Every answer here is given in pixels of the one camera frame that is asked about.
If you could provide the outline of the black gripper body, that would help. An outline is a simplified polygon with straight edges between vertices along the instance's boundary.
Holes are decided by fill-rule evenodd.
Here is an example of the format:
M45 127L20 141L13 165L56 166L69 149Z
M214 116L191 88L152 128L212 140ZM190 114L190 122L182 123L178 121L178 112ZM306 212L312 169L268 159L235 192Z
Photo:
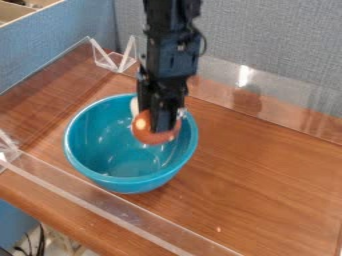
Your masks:
M137 73L137 96L184 102L187 79L196 74L200 33L194 31L147 35L147 52Z

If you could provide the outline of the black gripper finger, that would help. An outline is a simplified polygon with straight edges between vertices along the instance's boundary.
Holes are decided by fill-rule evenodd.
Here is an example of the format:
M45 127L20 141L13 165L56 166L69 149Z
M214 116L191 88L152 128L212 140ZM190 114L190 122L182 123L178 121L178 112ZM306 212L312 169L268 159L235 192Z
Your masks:
M137 117L151 118L151 97L137 96Z
M153 100L151 105L151 128L153 133L168 132L175 128L178 112L184 107L183 101Z

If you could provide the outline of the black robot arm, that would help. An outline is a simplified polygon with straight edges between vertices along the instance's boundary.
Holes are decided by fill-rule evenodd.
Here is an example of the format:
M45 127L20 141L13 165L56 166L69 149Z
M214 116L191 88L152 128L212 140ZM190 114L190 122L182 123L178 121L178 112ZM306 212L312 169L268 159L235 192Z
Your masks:
M196 74L202 33L194 26L200 0L143 0L147 48L137 71L137 106L149 115L151 132L171 131Z

